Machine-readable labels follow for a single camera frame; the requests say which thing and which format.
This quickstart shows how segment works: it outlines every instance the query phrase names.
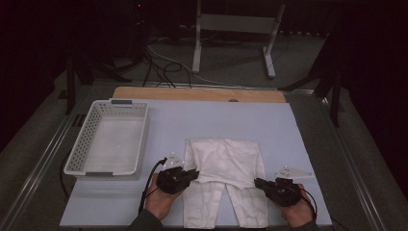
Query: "white cloth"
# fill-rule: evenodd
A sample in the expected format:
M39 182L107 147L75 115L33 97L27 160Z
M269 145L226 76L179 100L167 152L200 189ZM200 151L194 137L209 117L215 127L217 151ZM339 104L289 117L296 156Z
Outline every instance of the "white cloth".
M187 140L185 169L193 168L200 174L183 192L184 227L215 228L225 185L240 227L268 226L268 200L254 185L266 178L257 142Z

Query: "white plastic basket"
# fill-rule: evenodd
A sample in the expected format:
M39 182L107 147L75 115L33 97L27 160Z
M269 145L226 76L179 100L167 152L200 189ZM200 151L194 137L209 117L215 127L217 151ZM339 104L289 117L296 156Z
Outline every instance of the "white plastic basket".
M137 180L147 133L147 104L97 100L65 164L79 179Z

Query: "floor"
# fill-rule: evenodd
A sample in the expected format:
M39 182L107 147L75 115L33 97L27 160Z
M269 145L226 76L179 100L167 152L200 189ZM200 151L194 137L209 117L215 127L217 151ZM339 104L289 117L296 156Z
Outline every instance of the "floor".
M193 38L174 41L160 34L151 37L155 42L147 51L154 57L156 69L153 67L147 76L149 87L171 87L173 83L177 87L276 90L305 77L324 44L323 38L279 34L272 49L276 78L269 79L262 58L262 47L268 38L227 34L224 35L227 40L205 39L200 72L192 74L186 67L191 68L192 64ZM164 60L167 58L182 65ZM171 65L166 68L165 76L159 67L167 64ZM123 72L125 78L132 80L127 84L94 73L98 77L92 86L78 86L77 96L83 103L73 116L64 114L66 100L59 99L60 92L66 89L65 74L56 79L54 92L0 155L1 230L76 230L59 226L67 201L60 184L60 166L80 130L81 124L75 117L85 115L92 100L109 98L117 86L141 86L149 65L145 59L134 69ZM171 83L163 81L164 77ZM316 84L316 81L309 83L300 90L286 93L285 97L293 108L333 219L333 226L321 230L408 230L407 201L347 91L342 89L340 128L336 128L327 116L327 105L311 94ZM62 124L69 126L57 141L63 133ZM36 167L37 163L47 165L41 170ZM74 179L63 176L63 180L70 192ZM28 192L28 195L20 196L20 192Z

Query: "black wire bundle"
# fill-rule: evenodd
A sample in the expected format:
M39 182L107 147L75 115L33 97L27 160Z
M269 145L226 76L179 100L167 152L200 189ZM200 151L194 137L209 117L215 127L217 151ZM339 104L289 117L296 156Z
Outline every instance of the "black wire bundle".
M152 179L152 177L153 177L154 171L156 170L156 168L157 168L159 165L164 165L165 162L166 162L166 160L167 160L167 158L164 158L164 159L162 159L161 161L159 161L158 163L156 163L155 166L153 166L153 169L152 169L151 172L150 172L149 178L147 179L147 182L146 182L146 186L145 186L145 188L144 188L144 191L141 193L141 199L140 199L140 205L139 205L139 213L143 210L144 201L146 200L146 198L147 198L147 196L148 196L148 195L146 195L147 189L149 188L150 181L151 181L151 179Z

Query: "metal leg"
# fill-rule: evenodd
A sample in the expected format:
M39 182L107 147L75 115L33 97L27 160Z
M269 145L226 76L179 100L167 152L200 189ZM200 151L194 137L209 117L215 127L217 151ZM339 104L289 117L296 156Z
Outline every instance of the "metal leg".
M268 77L274 79L276 77L275 69L273 67L272 57L270 56L270 51L272 50L272 46L275 43L276 35L278 33L279 25L282 19L283 11L285 10L285 5L281 5L279 7L278 15L275 17L275 22L272 26L272 32L270 34L270 41L267 47L264 47L264 58L265 58L265 65L267 66Z
M200 71L201 61L201 0L197 0L197 18L195 28L195 48L194 57L192 59L192 72L198 73Z

